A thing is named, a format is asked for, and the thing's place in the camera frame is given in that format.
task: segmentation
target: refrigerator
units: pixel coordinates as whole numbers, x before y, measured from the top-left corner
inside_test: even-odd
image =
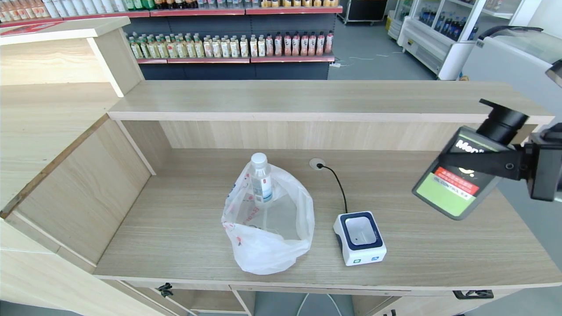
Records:
[[[482,31],[528,25],[541,0],[415,0],[396,41],[437,79],[456,80]]]
[[[545,71],[561,59],[562,39],[539,28],[506,26],[478,38],[463,66],[463,75],[472,81],[509,83],[546,110],[560,113],[562,89]]]

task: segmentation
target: drawer handle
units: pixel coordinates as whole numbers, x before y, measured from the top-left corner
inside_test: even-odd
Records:
[[[166,282],[164,285],[158,288],[158,291],[160,291],[160,295],[162,295],[162,297],[167,297],[169,295],[173,295],[172,291],[170,291],[171,288],[172,285]]]
[[[467,291],[465,294],[462,291],[453,291],[455,297],[459,300],[481,300],[481,299],[492,299],[492,290],[472,290]]]

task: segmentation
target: bottle cap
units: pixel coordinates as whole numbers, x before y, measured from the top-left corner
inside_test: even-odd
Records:
[[[256,169],[262,169],[268,164],[268,157],[263,152],[257,152],[252,155],[252,166]]]

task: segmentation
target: floor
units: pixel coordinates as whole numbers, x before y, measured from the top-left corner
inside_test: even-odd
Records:
[[[435,75],[386,35],[384,25],[348,24],[336,22],[334,54],[340,68],[331,67],[331,80],[435,80]],[[562,120],[562,108],[547,109]],[[560,204],[530,200],[523,182],[505,180],[498,186],[527,226],[535,234],[553,261],[562,269],[562,211]],[[259,292],[256,316],[294,316],[304,294]],[[342,316],[353,316],[351,298],[334,295]],[[499,299],[466,316],[560,316],[562,287],[537,288],[517,292]],[[72,312],[35,308],[7,302],[0,304],[2,316],[72,316]],[[300,316],[338,316],[336,308],[326,295],[310,295]],[[227,316],[226,314],[201,314],[201,316]]]

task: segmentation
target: white plastic bag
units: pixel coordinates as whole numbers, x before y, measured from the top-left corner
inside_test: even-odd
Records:
[[[312,244],[312,197],[290,173],[271,165],[273,199],[267,207],[255,203],[246,165],[223,210],[223,227],[234,259],[243,271],[272,274],[287,270]]]

